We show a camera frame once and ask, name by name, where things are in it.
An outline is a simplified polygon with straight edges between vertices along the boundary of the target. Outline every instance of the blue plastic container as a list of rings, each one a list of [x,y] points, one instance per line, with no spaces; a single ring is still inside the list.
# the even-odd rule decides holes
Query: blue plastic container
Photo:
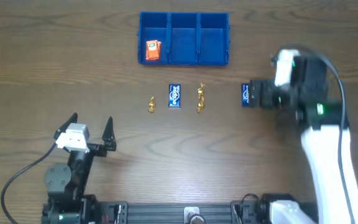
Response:
[[[139,63],[146,65],[227,65],[229,14],[140,12]],[[161,41],[161,59],[146,61],[146,42]]]

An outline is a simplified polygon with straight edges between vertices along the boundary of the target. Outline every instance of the orange packet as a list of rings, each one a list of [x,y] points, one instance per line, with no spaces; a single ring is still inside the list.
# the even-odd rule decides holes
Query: orange packet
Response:
[[[160,60],[161,42],[150,40],[146,42],[146,60]]]

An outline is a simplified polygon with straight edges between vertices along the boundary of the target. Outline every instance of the green light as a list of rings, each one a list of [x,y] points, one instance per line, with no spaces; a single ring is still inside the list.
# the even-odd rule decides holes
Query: green light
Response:
[[[324,114],[324,106],[321,103],[317,104],[317,114],[323,115]]]

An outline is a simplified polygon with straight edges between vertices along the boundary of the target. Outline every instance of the wooden table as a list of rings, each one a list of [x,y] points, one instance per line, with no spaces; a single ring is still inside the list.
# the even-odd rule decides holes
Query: wooden table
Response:
[[[139,11],[229,12],[229,65],[140,65]],[[358,1],[0,0],[0,193],[77,112],[91,142],[114,119],[117,151],[95,158],[86,189],[99,200],[230,202],[249,192],[314,200],[296,125],[240,102],[241,83],[272,77],[270,54],[287,43],[322,50],[339,67],[358,180]],[[182,84],[179,110],[167,108],[169,83]],[[7,207],[19,223],[40,222],[44,173],[67,159],[56,149],[10,186]],[[1,205],[0,223],[8,223]]]

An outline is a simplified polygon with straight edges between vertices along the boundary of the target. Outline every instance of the logo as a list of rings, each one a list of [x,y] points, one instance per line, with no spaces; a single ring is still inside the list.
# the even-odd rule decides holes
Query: logo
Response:
[[[176,105],[178,103],[180,96],[180,86],[173,86],[172,91],[169,94],[169,98],[172,100],[172,104]]]
[[[246,89],[245,89],[245,91],[244,91],[244,93],[243,93],[243,98],[247,101],[247,103],[249,103],[249,92],[248,92],[248,85],[246,85]]]

